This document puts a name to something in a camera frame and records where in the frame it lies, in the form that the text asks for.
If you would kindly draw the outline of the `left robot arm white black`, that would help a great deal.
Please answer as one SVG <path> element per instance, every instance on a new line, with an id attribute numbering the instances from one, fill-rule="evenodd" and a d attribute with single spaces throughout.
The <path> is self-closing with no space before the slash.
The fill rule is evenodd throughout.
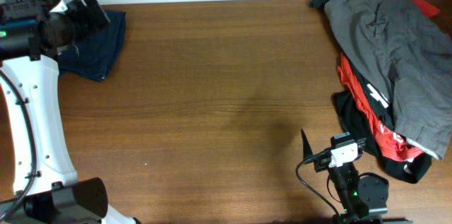
<path id="1" fill-rule="evenodd" d="M 14 196 L 5 223 L 134 223 L 108 201 L 103 181 L 81 181 L 58 99 L 58 56 L 109 25 L 97 0 L 1 0 L 1 90 L 13 139 Z"/>

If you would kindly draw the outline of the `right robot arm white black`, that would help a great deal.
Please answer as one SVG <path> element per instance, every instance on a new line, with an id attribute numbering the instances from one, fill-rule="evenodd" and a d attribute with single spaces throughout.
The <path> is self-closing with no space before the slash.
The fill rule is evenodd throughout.
<path id="1" fill-rule="evenodd" d="M 355 168 L 354 161 L 359 160 L 364 152 L 365 138 L 355 139 L 345 132 L 333 136 L 329 148 L 314 154 L 304 131 L 301 131 L 301 137 L 303 161 L 296 166 L 295 174 L 308 190 L 332 208 L 332 223 L 413 224 L 411 220 L 402 218 L 383 218 L 388 213 L 388 180 L 373 172 L 360 173 Z M 327 183 L 333 183 L 343 207 L 342 213 L 301 177 L 299 169 L 308 164 L 312 164 L 316 172 L 328 172 Z"/>

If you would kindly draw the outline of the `navy blue shorts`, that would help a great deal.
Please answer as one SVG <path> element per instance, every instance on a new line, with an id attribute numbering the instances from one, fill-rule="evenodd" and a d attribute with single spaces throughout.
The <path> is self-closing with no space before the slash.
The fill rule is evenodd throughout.
<path id="1" fill-rule="evenodd" d="M 109 75 L 125 42 L 126 12 L 106 10 L 111 23 L 59 55 L 59 77 L 74 73 L 98 83 Z"/>

